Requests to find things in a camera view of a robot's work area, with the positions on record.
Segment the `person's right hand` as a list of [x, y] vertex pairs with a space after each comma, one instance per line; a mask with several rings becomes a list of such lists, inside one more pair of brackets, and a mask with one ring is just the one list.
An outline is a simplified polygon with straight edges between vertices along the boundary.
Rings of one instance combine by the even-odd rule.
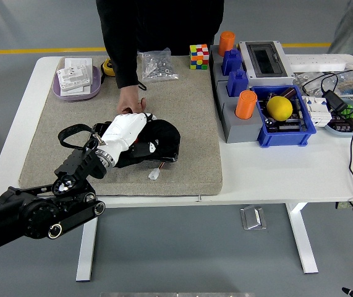
[[138, 99], [138, 85], [120, 88], [119, 102], [117, 104], [118, 114], [142, 113], [146, 108], [146, 99]]

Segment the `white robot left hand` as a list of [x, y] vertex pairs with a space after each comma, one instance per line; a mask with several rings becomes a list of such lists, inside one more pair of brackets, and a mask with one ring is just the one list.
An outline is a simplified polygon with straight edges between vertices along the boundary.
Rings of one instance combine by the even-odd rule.
[[151, 113], [129, 113], [116, 116], [101, 136], [101, 144], [97, 148], [97, 154], [114, 167], [120, 154], [127, 151], [135, 142], [152, 116]]

